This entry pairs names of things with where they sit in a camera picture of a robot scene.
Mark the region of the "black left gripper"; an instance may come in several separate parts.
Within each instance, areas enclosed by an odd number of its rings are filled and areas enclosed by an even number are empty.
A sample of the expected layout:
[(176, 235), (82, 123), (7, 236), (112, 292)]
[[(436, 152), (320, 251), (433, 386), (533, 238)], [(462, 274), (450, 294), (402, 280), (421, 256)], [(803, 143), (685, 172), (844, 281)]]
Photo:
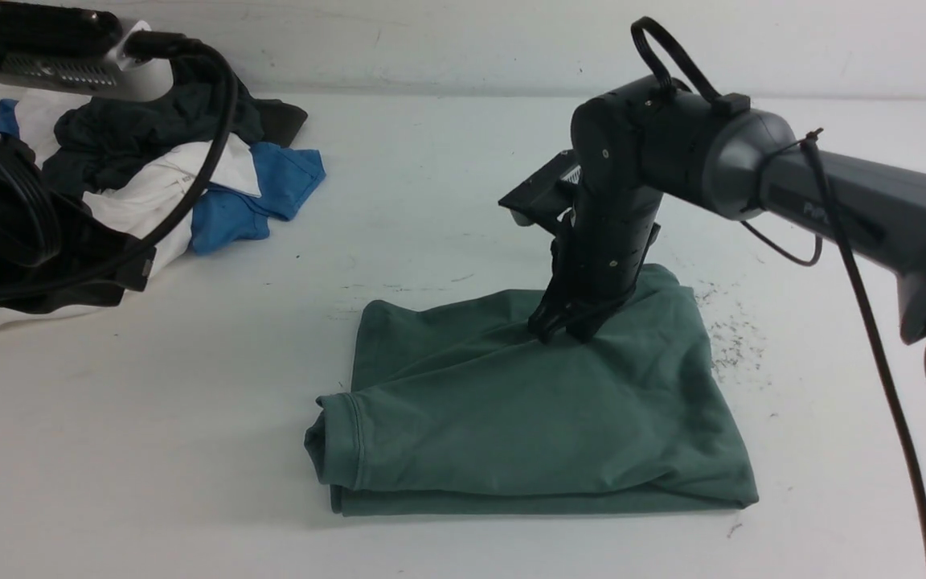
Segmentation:
[(0, 203), (0, 308), (29, 314), (66, 306), (114, 307), (146, 289), (155, 246), (107, 227), (80, 201), (54, 201), (31, 220)]

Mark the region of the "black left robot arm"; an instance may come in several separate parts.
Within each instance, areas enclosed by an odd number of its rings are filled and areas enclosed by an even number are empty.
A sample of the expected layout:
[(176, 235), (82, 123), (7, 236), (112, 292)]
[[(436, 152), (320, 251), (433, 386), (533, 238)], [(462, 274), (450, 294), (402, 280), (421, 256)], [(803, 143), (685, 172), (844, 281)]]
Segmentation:
[[(0, 65), (3, 59), (0, 51)], [(55, 193), (42, 179), (33, 151), (0, 129), (0, 287), (28, 287), (69, 277), (113, 259), (135, 236), (106, 226), (80, 197)], [(114, 307), (150, 279), (155, 249), (117, 269), (62, 289), (0, 298), (0, 309), (47, 314), (67, 306)]]

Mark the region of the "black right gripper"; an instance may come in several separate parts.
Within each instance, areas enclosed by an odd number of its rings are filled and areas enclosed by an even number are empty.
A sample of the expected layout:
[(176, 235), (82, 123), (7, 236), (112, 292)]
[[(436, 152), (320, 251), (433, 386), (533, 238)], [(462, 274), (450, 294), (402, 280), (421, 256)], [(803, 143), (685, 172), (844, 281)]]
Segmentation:
[(580, 246), (571, 217), (564, 217), (551, 242), (552, 275), (541, 301), (527, 319), (527, 330), (538, 341), (550, 343), (565, 331), (588, 343), (604, 323), (620, 312), (636, 292), (647, 250), (657, 241), (659, 224), (643, 221), (635, 240), (640, 249), (607, 254), (606, 259)]

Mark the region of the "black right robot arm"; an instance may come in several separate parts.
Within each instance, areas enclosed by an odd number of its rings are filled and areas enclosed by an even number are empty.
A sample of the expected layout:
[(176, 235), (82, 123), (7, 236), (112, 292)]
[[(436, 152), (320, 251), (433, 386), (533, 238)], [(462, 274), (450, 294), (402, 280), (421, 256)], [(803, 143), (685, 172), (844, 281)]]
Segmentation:
[(744, 95), (716, 101), (651, 76), (578, 106), (571, 147), (500, 201), (554, 235), (529, 330), (588, 341), (633, 289), (665, 195), (746, 221), (762, 212), (834, 240), (897, 281), (900, 336), (926, 340), (926, 175), (818, 151)]

